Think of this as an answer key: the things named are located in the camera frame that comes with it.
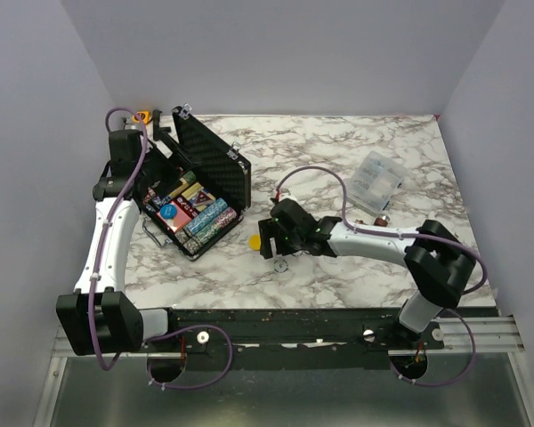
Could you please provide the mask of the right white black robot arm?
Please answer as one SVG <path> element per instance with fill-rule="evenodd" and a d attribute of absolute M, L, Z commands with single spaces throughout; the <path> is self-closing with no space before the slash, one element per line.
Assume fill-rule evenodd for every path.
<path fill-rule="evenodd" d="M 402 305 L 392 325 L 393 341 L 404 349 L 424 338 L 429 324 L 445 309 L 455 309 L 477 261 L 440 222 L 415 229 L 354 227 L 335 216 L 315 219 L 297 202 L 284 199 L 258 222 L 260 254 L 306 252 L 312 256 L 362 257 L 407 268 L 417 290 Z"/>

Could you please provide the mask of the yellow round button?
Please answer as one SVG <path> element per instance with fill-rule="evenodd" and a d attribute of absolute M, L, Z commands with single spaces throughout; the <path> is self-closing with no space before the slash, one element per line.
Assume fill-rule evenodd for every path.
<path fill-rule="evenodd" d="M 254 251 L 259 251 L 261 248 L 261 237 L 259 235 L 251 236 L 248 240 L 248 246 Z"/>

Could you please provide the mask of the red triangular dealer button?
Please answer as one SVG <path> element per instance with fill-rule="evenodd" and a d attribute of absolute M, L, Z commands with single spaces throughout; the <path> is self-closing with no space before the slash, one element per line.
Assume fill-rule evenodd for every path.
<path fill-rule="evenodd" d="M 208 206 L 213 204 L 215 197 L 205 191 L 199 191 L 191 200 L 192 206 L 199 212 L 203 212 Z"/>

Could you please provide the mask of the blue small blind button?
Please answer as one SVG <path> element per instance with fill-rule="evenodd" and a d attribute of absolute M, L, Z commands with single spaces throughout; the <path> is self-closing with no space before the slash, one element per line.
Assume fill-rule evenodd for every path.
<path fill-rule="evenodd" d="M 160 208 L 159 215 L 165 219 L 173 219 L 177 215 L 177 207 L 174 204 L 167 204 Z"/>

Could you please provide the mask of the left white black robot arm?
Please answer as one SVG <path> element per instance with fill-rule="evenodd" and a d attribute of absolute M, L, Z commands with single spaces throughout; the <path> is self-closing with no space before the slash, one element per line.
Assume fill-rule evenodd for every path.
<path fill-rule="evenodd" d="M 56 314 L 78 356 L 136 352 L 148 340 L 172 350 L 180 331 L 167 308 L 137 308 L 125 294 L 125 268 L 142 190 L 171 175 L 172 163 L 149 152 L 138 130 L 109 133 L 109 162 L 93 186 L 95 225 L 84 269 Z"/>

